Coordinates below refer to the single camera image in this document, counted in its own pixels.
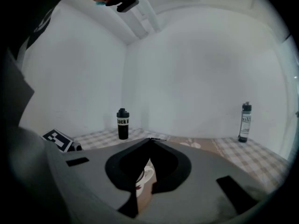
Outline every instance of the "person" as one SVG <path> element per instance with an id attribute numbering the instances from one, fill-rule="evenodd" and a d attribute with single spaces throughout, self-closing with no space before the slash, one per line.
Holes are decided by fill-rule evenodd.
<path id="1" fill-rule="evenodd" d="M 55 6 L 61 0 L 6 0 L 1 1 L 5 7 L 4 29 L 6 48 L 15 59 L 21 46 L 26 42 L 29 48 L 46 30 Z M 107 6 L 117 5 L 121 0 L 94 0 Z"/>

